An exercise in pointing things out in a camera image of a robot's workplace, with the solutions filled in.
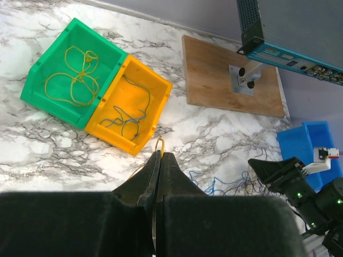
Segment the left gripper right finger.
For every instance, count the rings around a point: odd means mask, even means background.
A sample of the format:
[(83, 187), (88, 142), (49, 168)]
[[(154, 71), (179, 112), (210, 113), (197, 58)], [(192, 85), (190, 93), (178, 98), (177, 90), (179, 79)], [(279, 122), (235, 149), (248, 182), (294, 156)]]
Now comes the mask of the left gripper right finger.
[(156, 199), (157, 256), (305, 256), (289, 206), (272, 196), (208, 196), (161, 159)]

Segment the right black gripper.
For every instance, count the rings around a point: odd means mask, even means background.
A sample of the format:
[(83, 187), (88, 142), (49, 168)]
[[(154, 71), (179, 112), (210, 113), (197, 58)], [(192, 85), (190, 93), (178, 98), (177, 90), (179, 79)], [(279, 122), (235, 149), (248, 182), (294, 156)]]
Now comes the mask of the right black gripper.
[(307, 183), (303, 174), (303, 163), (292, 157), (283, 161), (248, 160), (258, 179), (269, 191), (286, 196), (298, 211), (316, 209), (316, 192)]

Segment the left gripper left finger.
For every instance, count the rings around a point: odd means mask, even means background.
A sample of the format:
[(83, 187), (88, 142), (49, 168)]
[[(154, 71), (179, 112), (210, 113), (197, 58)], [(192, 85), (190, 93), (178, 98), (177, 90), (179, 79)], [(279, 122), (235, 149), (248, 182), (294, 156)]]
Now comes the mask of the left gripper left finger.
[(111, 192), (1, 194), (1, 256), (152, 256), (161, 153)]

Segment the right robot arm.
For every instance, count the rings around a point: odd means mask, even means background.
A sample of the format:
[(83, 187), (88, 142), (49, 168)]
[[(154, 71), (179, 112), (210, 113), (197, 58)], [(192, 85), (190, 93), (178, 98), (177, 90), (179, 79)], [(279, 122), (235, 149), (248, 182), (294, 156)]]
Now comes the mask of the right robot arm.
[(305, 179), (305, 164), (297, 157), (272, 162), (251, 158), (249, 165), (270, 192), (285, 195), (312, 235), (324, 236), (333, 256), (342, 256), (342, 178), (337, 177), (319, 192)]

